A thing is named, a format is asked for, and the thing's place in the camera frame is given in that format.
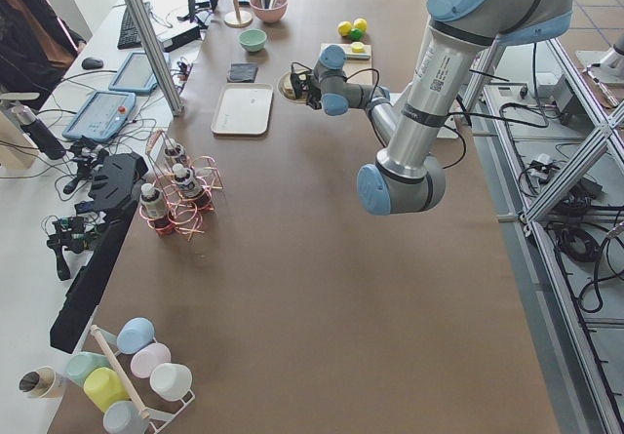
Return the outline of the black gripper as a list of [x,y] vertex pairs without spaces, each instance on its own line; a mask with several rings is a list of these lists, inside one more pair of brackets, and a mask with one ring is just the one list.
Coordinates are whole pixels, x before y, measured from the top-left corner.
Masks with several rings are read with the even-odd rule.
[[313,110],[320,110],[322,108],[322,93],[311,76],[306,78],[304,87],[306,93],[306,105]]

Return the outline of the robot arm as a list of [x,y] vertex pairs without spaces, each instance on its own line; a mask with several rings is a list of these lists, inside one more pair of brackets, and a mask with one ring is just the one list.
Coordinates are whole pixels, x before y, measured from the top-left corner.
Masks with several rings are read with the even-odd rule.
[[425,41],[412,82],[396,103],[377,85],[348,82],[346,56],[338,46],[320,53],[307,80],[308,104],[330,116],[364,110],[385,143],[357,175],[365,210],[375,216],[415,213],[441,201],[445,173],[430,149],[475,56],[492,44],[523,45],[562,35],[572,1],[427,0]]

